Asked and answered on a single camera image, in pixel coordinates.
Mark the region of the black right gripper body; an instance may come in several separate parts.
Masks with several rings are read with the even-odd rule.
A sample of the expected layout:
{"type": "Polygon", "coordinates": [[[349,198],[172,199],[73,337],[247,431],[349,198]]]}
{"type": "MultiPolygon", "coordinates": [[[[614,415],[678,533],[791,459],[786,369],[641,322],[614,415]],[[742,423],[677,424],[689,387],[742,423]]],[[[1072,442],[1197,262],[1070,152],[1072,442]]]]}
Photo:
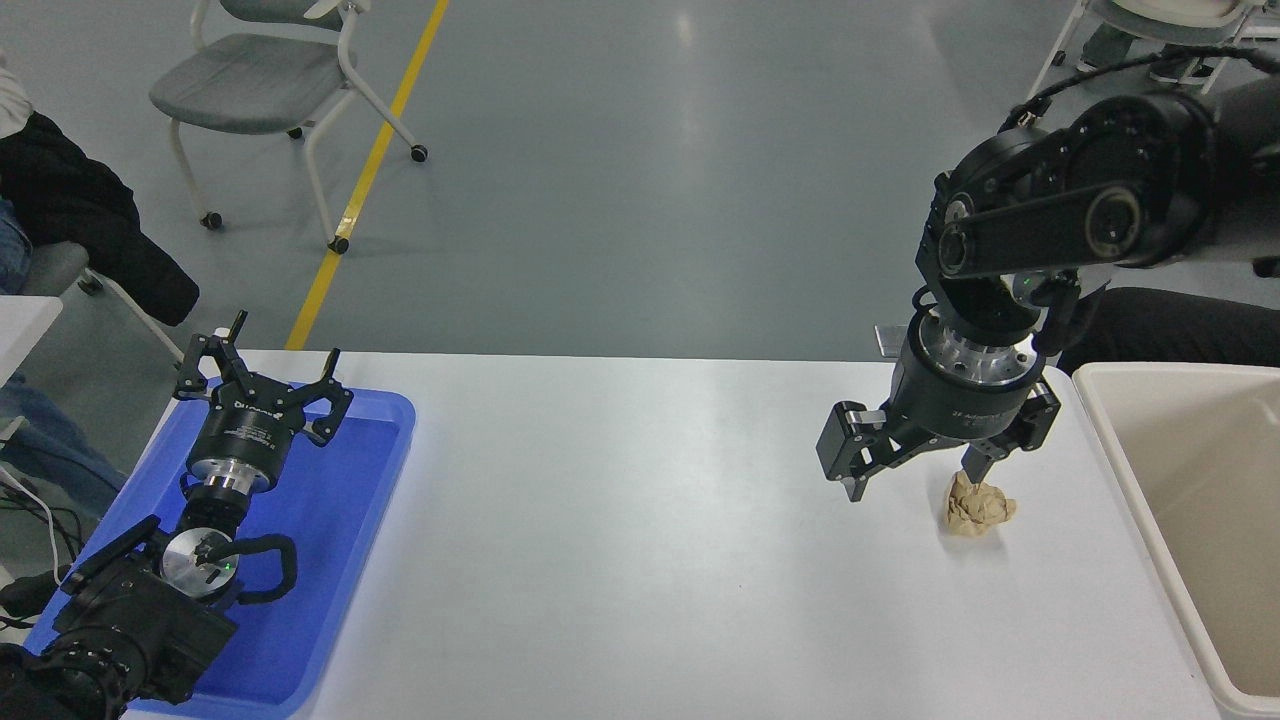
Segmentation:
{"type": "Polygon", "coordinates": [[[1044,364],[1029,340],[986,346],[960,334],[908,334],[884,411],[947,439],[989,438],[1012,421],[1044,364]]]}

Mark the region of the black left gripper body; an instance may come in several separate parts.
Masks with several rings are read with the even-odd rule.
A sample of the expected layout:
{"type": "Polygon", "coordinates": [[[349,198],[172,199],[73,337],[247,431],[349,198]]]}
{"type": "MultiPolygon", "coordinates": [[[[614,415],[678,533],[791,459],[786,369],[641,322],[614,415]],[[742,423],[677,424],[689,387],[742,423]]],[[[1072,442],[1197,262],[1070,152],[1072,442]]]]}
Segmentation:
{"type": "Polygon", "coordinates": [[[275,391],[259,391],[248,398],[234,384],[214,388],[187,469],[207,478],[236,462],[252,468],[259,482],[279,480],[293,438],[305,425],[300,407],[275,405],[282,397],[275,391]]]}

